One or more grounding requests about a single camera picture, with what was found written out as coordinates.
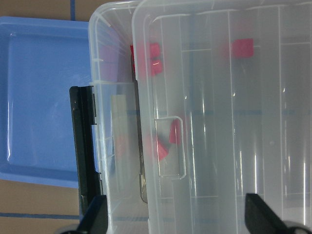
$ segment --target black clip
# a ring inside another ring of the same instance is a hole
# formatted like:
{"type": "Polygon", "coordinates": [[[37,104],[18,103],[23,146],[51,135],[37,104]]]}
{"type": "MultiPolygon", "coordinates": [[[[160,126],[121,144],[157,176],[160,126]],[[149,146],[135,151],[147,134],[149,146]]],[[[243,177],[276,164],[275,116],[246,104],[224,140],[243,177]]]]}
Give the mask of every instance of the black clip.
{"type": "Polygon", "coordinates": [[[77,159],[79,202],[84,215],[93,198],[102,195],[99,173],[95,170],[92,125],[95,105],[92,86],[71,87],[69,90],[77,159]]]}
{"type": "Polygon", "coordinates": [[[96,196],[87,213],[74,231],[62,234],[105,234],[108,229],[107,201],[105,195],[96,196]]]}
{"type": "Polygon", "coordinates": [[[258,194],[246,194],[245,224],[250,234],[312,234],[303,227],[288,228],[258,194]]]}

